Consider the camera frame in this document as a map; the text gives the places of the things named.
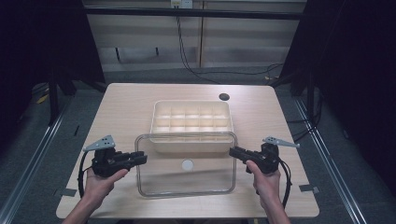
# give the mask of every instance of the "clear plastic container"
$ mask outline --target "clear plastic container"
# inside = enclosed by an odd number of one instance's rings
[[[148,155],[136,167],[144,197],[225,194],[235,186],[235,158],[228,154],[237,146],[232,132],[148,133],[134,146]]]
[[[223,101],[159,101],[150,133],[232,132],[230,107]]]

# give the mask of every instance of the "black cable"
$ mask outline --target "black cable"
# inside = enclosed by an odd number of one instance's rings
[[[190,68],[189,62],[187,60],[186,52],[184,50],[183,38],[182,38],[182,34],[181,34],[180,17],[177,17],[177,32],[178,32],[180,57],[181,57],[181,61],[183,62],[184,67],[188,71],[193,73],[196,77],[204,79],[204,80],[207,80],[207,81],[210,81],[210,82],[214,82],[216,84],[221,84],[221,83],[219,83],[219,82],[217,82],[215,80],[209,79],[209,78],[201,77],[199,75],[206,75],[206,74],[235,74],[235,75],[245,75],[245,76],[256,76],[256,75],[269,73],[270,71],[272,71],[272,70],[278,68],[279,66],[283,65],[283,63],[273,63],[273,64],[270,64],[265,71],[256,72],[256,73],[241,73],[241,72],[230,72],[230,71],[224,71],[224,72],[220,72],[220,71],[216,71],[216,72],[196,72],[196,71],[193,71]]]
[[[82,167],[84,165],[85,157],[87,156],[87,151],[84,152],[81,158],[81,162],[79,163],[79,170],[78,170],[78,192],[79,192],[79,197],[82,198],[84,196],[84,173],[86,170],[90,169],[91,167],[82,170]]]
[[[291,188],[291,170],[288,166],[287,163],[285,163],[284,161],[282,161],[281,159],[279,159],[279,163],[282,166],[283,170],[285,171],[285,175],[286,175],[286,189],[285,189],[285,195],[283,196],[283,207],[286,208],[286,203],[288,202],[288,198],[290,195],[290,188]]]
[[[313,120],[313,123],[312,123],[312,127],[309,128],[309,129],[306,130],[306,131],[303,131],[303,132],[294,134],[293,136],[296,136],[296,135],[299,135],[299,134],[303,134],[303,135],[299,136],[298,138],[293,139],[294,142],[297,142],[297,141],[301,140],[301,139],[304,138],[308,133],[314,131],[314,130],[318,127],[319,122],[320,122],[320,119],[321,119],[321,109],[322,109],[322,104],[323,104],[323,98],[324,98],[324,97],[323,97],[323,94],[320,92],[320,93],[319,93],[318,104],[317,104],[317,114],[314,116],[314,120]]]

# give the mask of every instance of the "finger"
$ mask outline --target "finger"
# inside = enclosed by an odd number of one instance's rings
[[[254,176],[262,175],[262,171],[254,161],[247,161],[247,168],[254,174]]]
[[[121,178],[125,177],[128,174],[128,170],[122,169],[118,170],[114,175],[108,178],[109,181],[111,182],[116,182],[119,181]]]

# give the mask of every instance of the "table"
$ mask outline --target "table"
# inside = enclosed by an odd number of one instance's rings
[[[116,150],[134,151],[134,140],[149,133],[154,104],[160,100],[219,100],[221,93],[230,96],[228,104],[234,133],[240,147],[259,150],[262,139],[272,135],[292,142],[287,122],[273,88],[267,86],[198,85],[198,84],[127,84],[108,86],[84,147],[111,134]],[[82,152],[67,184],[77,189],[78,166]],[[279,156],[292,172],[290,197],[286,212],[290,217],[315,217],[318,205],[312,191],[301,192],[299,186],[309,184],[297,149],[279,147]],[[84,167],[91,165],[89,153]],[[235,189],[230,194],[148,199],[136,187],[136,169],[116,183],[102,206],[92,217],[100,218],[237,218],[265,217],[259,197],[252,187],[253,175],[245,172],[239,161],[236,167]],[[280,197],[286,186],[281,170]],[[79,196],[63,196],[57,216],[65,218],[79,201]]]

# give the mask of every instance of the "wrist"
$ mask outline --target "wrist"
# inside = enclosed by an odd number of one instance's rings
[[[98,202],[97,198],[91,195],[84,195],[79,203],[91,212],[95,211],[102,204],[102,202]]]

